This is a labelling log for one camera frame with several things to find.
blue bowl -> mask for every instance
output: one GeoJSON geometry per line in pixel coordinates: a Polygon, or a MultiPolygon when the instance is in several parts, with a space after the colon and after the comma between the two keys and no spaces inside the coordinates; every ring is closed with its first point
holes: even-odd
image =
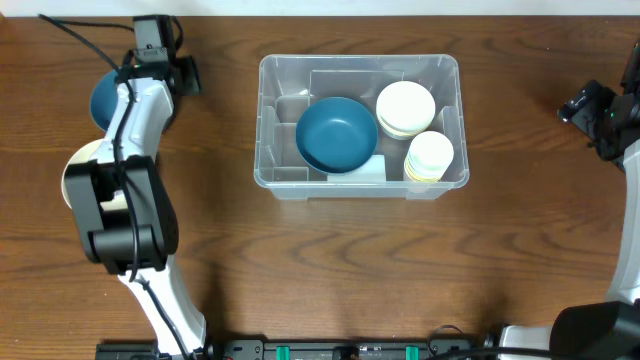
{"type": "Polygon", "coordinates": [[[91,118],[100,129],[107,131],[117,104],[116,71],[111,70],[100,79],[89,100],[91,118]]]}
{"type": "Polygon", "coordinates": [[[311,105],[296,127],[302,158],[316,170],[343,174],[364,165],[378,146],[378,126],[362,104],[342,97],[311,105]]]}

wooden surface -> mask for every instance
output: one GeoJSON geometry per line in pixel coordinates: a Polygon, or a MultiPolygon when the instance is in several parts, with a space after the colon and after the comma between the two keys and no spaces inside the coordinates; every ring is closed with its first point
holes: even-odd
{"type": "MultiPolygon", "coordinates": [[[[206,94],[185,99],[162,138],[161,176],[187,287],[217,336],[481,333],[603,300],[625,177],[555,112],[589,79],[619,89],[640,19],[182,22],[206,94]],[[273,53],[453,55],[469,183],[435,202],[277,201],[252,176],[258,63],[273,53]]],[[[133,45],[80,32],[118,60],[133,45]]],[[[66,161],[103,135],[88,101],[107,71],[42,21],[0,27],[0,358],[92,359],[103,339],[154,337],[128,290],[84,257],[60,194],[66,161]]]]}

green tape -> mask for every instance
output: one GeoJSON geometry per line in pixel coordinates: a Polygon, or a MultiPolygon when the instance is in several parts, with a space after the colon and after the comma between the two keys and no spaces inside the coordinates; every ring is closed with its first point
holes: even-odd
{"type": "Polygon", "coordinates": [[[407,346],[407,360],[420,360],[420,348],[407,346]]]}
{"type": "Polygon", "coordinates": [[[276,347],[276,360],[289,360],[289,359],[291,359],[291,355],[289,354],[288,346],[276,347]]]}

clear plastic container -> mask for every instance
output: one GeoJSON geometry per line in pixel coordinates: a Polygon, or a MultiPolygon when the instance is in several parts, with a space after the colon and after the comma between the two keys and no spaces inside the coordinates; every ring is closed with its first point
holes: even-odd
{"type": "Polygon", "coordinates": [[[254,177],[278,199],[313,197],[400,197],[436,199],[469,180],[458,63],[449,55],[269,55],[260,63],[254,177]],[[404,181],[411,141],[390,138],[381,129],[376,154],[384,155],[386,179],[380,182],[328,182],[309,167],[296,147],[298,119],[316,101],[343,96],[365,105],[375,116],[376,99],[389,84],[414,81],[436,102],[428,130],[446,135],[453,162],[439,182],[404,181]]]}

white cup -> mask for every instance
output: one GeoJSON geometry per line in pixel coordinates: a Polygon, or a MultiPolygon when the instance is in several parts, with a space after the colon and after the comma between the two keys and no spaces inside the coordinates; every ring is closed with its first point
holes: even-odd
{"type": "Polygon", "coordinates": [[[416,136],[409,145],[404,161],[404,180],[437,182],[453,161],[451,141],[443,134],[426,131],[416,136]]]}
{"type": "MultiPolygon", "coordinates": [[[[81,147],[80,150],[76,151],[76,153],[73,154],[71,159],[69,159],[69,161],[67,162],[67,165],[65,165],[64,167],[64,171],[62,172],[62,180],[60,180],[60,188],[62,189],[62,197],[64,198],[64,202],[67,203],[67,206],[69,208],[71,208],[71,204],[69,203],[67,188],[66,186],[64,186],[64,173],[67,172],[67,168],[69,167],[69,165],[82,164],[89,161],[89,158],[91,157],[91,155],[93,155],[94,152],[96,152],[96,150],[98,150],[98,147],[101,143],[102,139],[94,140],[81,147]]],[[[102,209],[104,211],[121,210],[127,208],[127,202],[122,192],[116,193],[116,195],[113,197],[113,200],[102,202],[100,203],[100,205],[102,206],[102,209]]]]}
{"type": "Polygon", "coordinates": [[[387,86],[376,101],[376,117],[382,130],[396,140],[407,140],[423,132],[435,113],[436,103],[429,90],[411,81],[387,86]]]}

